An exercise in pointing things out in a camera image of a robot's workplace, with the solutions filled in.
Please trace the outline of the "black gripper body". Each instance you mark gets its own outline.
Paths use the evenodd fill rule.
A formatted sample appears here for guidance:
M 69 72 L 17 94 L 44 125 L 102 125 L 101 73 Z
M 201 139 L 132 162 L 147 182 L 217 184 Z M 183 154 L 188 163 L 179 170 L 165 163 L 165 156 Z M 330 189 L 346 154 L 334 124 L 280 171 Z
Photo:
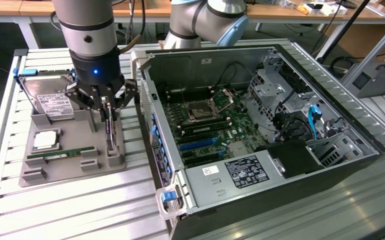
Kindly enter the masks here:
M 124 84 L 120 73 L 120 50 L 113 48 L 97 56 L 84 56 L 69 51 L 78 88 L 93 97 L 114 96 Z

